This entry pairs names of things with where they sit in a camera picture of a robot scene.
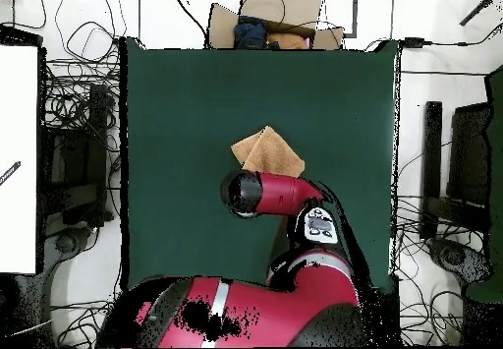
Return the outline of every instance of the cable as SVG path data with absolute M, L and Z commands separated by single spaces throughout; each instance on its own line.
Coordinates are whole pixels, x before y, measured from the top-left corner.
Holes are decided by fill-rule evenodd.
M 243 5 L 245 5 L 248 1 L 249 0 L 244 0 L 243 1 L 243 3 L 241 4 L 241 9 L 243 8 Z M 283 16 L 281 17 L 281 21 L 276 26 L 277 29 L 279 29 L 279 27 L 281 26 L 281 24 L 283 24 L 283 21 L 285 20 L 285 16 L 287 14 L 287 6 L 285 5 L 285 1 L 284 0 L 280 0 L 280 1 L 283 4 Z
M 442 296 L 442 295 L 444 295 L 444 294 L 451 294 L 451 295 L 454 295 L 454 296 L 456 296 L 456 297 L 460 298 L 462 301 L 464 301 L 464 300 L 465 300 L 465 298 L 464 298 L 462 295 L 460 295 L 460 294 L 458 294 L 458 293 L 455 293 L 454 291 L 450 291 L 450 290 L 444 290 L 444 291 L 441 291 L 441 292 L 439 292 L 439 293 L 435 294 L 435 295 L 431 298 L 431 301 L 430 301 L 430 303 L 429 303 L 429 308 L 430 308 L 430 310 L 429 310 L 429 311 L 430 311 L 430 315 L 431 315 L 431 317 L 432 317 L 432 318 L 434 318 L 434 315 L 433 315 L 433 303 L 435 302 L 435 300 L 436 300 L 438 297 L 440 297 L 440 296 Z M 442 343 L 442 345 L 451 345 L 448 341 L 445 341 L 444 339 L 442 339 L 442 338 L 440 337 L 440 335 L 438 334 L 438 329 L 437 329 L 437 327 L 436 327 L 436 322 L 435 322 L 435 320 L 433 320 L 433 321 L 431 322 L 431 324 L 432 324 L 432 326 L 433 326 L 433 331 L 435 332 L 436 336 L 438 337 L 438 339 L 440 340 L 440 342 Z
M 43 2 L 43 0 L 40 0 L 40 3 L 42 4 L 42 11 L 43 11 L 43 23 L 41 26 L 32 27 L 30 25 L 17 23 L 16 22 L 16 12 L 15 12 L 15 9 L 16 9 L 15 8 L 15 0 L 13 0 L 13 6 L 12 6 L 12 13 L 13 13 L 12 21 L 1 23 L 0 25 L 12 25 L 12 27 L 18 26 L 18 27 L 23 27 L 23 28 L 28 28 L 28 29 L 43 29 L 45 27 L 45 24 L 47 23 L 47 13 L 45 12 L 45 3 Z
M 483 39 L 481 39 L 478 42 L 455 42 L 455 43 L 442 43 L 442 42 L 431 42 L 431 41 L 425 41 L 424 45 L 442 45 L 442 46 L 459 46 L 459 47 L 467 47 L 471 45 L 481 45 L 483 42 L 486 42 L 490 36 L 492 36 L 496 31 L 500 31 L 503 28 L 503 23 L 498 24 L 494 29 L 486 35 Z
M 194 18 L 193 14 L 191 14 L 187 8 L 184 6 L 184 4 L 182 3 L 181 0 L 177 0 L 178 4 L 180 5 L 180 7 L 184 10 L 184 12 L 189 16 L 189 18 L 191 18 L 195 23 L 196 25 L 199 27 L 199 29 L 202 31 L 202 34 L 204 35 L 204 48 L 207 49 L 207 48 L 210 48 L 210 45 L 209 45 L 209 32 L 204 30 L 204 28 L 202 27 L 202 25 L 197 21 L 196 18 Z
M 12 333 L 10 336 L 17 336 L 17 335 L 21 335 L 21 334 L 24 334 L 24 333 L 29 333 L 29 332 L 31 332 L 33 330 L 36 330 L 36 329 L 38 329 L 40 327 L 43 327 L 43 326 L 46 326 L 47 324 L 50 324 L 52 321 L 53 321 L 53 319 L 47 320 L 44 323 L 37 324 L 35 326 L 29 327 L 28 329 L 20 330 L 19 332 Z
M 110 13 L 110 20 L 111 20 L 111 23 L 112 23 L 112 30 L 113 32 L 110 33 L 108 30 L 105 29 L 104 26 L 102 26 L 101 24 L 95 22 L 95 21 L 88 21 L 88 22 L 85 22 L 83 24 L 81 24 L 71 35 L 70 37 L 68 38 L 68 40 L 64 41 L 64 38 L 63 38 L 63 33 L 61 32 L 61 29 L 59 28 L 59 25 L 58 25 L 58 15 L 59 15 L 59 11 L 63 5 L 63 1 L 64 0 L 61 0 L 59 6 L 58 6 L 58 9 L 56 10 L 56 15 L 54 16 L 54 23 L 56 24 L 56 29 L 58 30 L 59 32 L 59 35 L 60 35 L 60 38 L 61 38 L 61 43 L 63 44 L 63 49 L 65 50 L 65 52 L 77 59 L 79 59 L 80 61 L 84 62 L 84 63 L 96 63 L 96 62 L 100 62 L 101 60 L 105 59 L 109 54 L 110 52 L 112 51 L 113 49 L 113 46 L 114 46 L 114 39 L 115 39 L 115 23 L 114 23 L 114 18 L 113 18 L 113 12 L 112 12 L 112 8 L 110 7 L 110 3 L 108 2 L 108 0 L 104 0 L 106 5 L 107 5 L 107 8 L 108 8 L 108 11 Z M 74 36 L 77 34 L 77 32 L 82 29 L 83 27 L 87 26 L 87 25 L 96 25 L 97 27 L 99 27 L 100 29 L 102 29 L 103 32 L 107 33 L 110 38 L 111 38 L 111 43 L 110 43 L 110 46 L 107 50 L 107 52 L 100 58 L 98 59 L 94 59 L 94 60 L 89 60 L 89 59 L 86 59 L 84 58 L 83 56 L 77 54 L 75 51 L 73 51 L 71 48 L 70 48 L 70 41 L 74 38 Z

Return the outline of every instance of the green mat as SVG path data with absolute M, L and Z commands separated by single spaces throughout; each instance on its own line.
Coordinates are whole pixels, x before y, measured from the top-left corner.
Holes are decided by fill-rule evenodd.
M 272 126 L 339 197 L 389 288 L 398 43 L 379 52 L 143 50 L 128 46 L 129 286 L 155 274 L 263 283 L 280 218 L 233 216 L 230 146 Z

